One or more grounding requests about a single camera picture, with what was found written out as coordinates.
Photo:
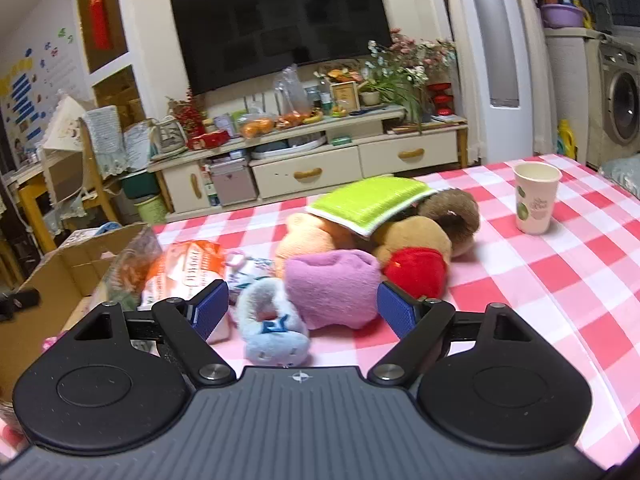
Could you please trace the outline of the brown plush bear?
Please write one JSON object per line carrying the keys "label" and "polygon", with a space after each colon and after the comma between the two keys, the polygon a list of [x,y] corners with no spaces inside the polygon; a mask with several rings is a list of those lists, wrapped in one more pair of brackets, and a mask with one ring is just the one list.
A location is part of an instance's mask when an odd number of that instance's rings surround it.
{"label": "brown plush bear", "polygon": [[385,222],[371,237],[372,254],[386,266],[396,252],[408,248],[435,249],[447,264],[464,255],[480,228],[480,207],[458,188],[425,197],[396,220]]}

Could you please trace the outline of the purple plush sock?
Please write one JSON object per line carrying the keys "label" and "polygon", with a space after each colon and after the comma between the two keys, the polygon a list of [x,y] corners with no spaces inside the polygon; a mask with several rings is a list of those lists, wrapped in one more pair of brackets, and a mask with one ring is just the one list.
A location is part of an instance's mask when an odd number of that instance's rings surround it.
{"label": "purple plush sock", "polygon": [[286,294],[310,330],[363,328],[378,316],[381,281],[378,259],[358,249],[302,255],[285,263]]}

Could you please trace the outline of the wooden dining table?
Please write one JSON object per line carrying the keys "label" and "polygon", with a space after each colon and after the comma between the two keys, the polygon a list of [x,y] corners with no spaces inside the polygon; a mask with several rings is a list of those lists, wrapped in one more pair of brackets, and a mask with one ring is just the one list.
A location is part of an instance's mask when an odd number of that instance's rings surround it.
{"label": "wooden dining table", "polygon": [[47,203],[53,211],[59,211],[68,200],[74,200],[84,184],[82,166],[79,152],[42,152],[39,162],[27,164],[3,178],[43,254],[55,250],[56,244],[38,200]]}

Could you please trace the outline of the framed picture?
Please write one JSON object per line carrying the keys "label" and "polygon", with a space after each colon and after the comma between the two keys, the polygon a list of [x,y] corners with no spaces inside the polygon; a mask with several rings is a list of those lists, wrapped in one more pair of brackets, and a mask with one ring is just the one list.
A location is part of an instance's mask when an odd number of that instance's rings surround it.
{"label": "framed picture", "polygon": [[358,96],[358,84],[355,81],[337,82],[331,84],[332,99],[347,113],[360,110],[360,102]]}

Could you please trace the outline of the orange tissue pack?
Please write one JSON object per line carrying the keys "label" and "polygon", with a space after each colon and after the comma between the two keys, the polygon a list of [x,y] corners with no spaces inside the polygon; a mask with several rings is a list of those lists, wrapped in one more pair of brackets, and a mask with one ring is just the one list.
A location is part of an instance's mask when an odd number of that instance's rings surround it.
{"label": "orange tissue pack", "polygon": [[139,310],[157,301],[179,297],[189,300],[226,274],[226,255],[219,244],[190,240],[169,245],[146,274]]}

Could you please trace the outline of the cardboard box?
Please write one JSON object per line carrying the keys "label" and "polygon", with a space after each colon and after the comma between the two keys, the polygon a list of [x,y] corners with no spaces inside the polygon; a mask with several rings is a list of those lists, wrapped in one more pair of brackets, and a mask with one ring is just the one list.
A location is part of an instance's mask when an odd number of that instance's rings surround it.
{"label": "cardboard box", "polygon": [[40,356],[44,341],[69,330],[103,301],[134,311],[152,263],[163,249],[143,223],[59,247],[23,284],[40,304],[1,324],[1,400],[12,401],[17,379]]}

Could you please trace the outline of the pink storage box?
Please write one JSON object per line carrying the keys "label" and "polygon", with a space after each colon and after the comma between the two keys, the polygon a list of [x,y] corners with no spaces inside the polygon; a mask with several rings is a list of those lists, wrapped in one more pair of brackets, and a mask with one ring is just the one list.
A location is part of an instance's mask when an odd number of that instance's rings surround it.
{"label": "pink storage box", "polygon": [[256,200],[256,185],[245,158],[211,164],[209,172],[222,206]]}

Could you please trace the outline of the washing machine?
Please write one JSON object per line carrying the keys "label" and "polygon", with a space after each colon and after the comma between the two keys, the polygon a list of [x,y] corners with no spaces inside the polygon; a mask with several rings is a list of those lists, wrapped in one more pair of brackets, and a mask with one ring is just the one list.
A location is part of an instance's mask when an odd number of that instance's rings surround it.
{"label": "washing machine", "polygon": [[639,153],[639,55],[602,40],[586,161],[592,168]]}

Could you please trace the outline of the purple plastic basin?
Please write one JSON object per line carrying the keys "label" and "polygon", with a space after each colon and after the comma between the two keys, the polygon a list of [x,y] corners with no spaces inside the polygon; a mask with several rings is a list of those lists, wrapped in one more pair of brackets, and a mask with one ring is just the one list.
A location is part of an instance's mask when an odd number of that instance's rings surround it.
{"label": "purple plastic basin", "polygon": [[540,14],[544,26],[548,28],[558,29],[584,26],[584,11],[570,4],[543,4],[540,7]]}

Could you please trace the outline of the red gift box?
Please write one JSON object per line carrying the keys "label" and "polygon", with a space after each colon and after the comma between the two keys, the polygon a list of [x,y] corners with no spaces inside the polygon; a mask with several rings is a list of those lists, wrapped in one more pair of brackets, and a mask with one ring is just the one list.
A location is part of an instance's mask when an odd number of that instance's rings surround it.
{"label": "red gift box", "polygon": [[206,151],[220,148],[231,139],[227,130],[215,130],[204,132],[188,140],[188,148],[191,151]]}

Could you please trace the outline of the green white towel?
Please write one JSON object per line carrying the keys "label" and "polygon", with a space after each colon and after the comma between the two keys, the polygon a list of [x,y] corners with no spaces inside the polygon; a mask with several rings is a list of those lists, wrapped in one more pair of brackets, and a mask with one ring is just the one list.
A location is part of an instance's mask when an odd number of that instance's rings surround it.
{"label": "green white towel", "polygon": [[416,179],[378,176],[324,194],[308,205],[306,211],[362,237],[370,237],[395,214],[435,193],[434,188]]}

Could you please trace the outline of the red plush item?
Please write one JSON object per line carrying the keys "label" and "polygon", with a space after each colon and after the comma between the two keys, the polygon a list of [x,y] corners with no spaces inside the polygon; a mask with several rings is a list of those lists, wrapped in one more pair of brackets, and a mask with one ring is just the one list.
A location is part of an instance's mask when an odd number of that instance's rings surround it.
{"label": "red plush item", "polygon": [[447,271],[448,264],[438,250],[407,247],[393,253],[383,274],[414,299],[442,298]]}

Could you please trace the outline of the light blue plush toy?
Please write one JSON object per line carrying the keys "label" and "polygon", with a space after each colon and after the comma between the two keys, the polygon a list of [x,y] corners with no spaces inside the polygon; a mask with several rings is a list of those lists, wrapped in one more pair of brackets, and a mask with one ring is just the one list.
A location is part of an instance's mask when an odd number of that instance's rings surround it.
{"label": "light blue plush toy", "polygon": [[294,367],[307,361],[308,328],[280,278],[263,278],[244,289],[235,304],[235,322],[252,364]]}

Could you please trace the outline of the peach plush toy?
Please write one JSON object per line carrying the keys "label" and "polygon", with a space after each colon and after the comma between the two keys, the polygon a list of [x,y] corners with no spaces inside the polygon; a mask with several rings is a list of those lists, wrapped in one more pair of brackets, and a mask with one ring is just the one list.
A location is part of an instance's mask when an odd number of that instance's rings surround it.
{"label": "peach plush toy", "polygon": [[290,214],[285,225],[285,237],[273,257],[273,274],[276,278],[284,278],[285,263],[289,258],[355,247],[349,230],[306,212]]}

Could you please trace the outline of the paper cup with green print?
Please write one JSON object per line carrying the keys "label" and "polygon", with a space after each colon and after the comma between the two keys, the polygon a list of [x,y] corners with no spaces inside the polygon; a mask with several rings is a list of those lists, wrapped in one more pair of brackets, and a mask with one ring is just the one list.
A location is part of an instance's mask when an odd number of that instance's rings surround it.
{"label": "paper cup with green print", "polygon": [[516,226],[529,235],[547,232],[562,172],[546,162],[521,162],[515,177]]}

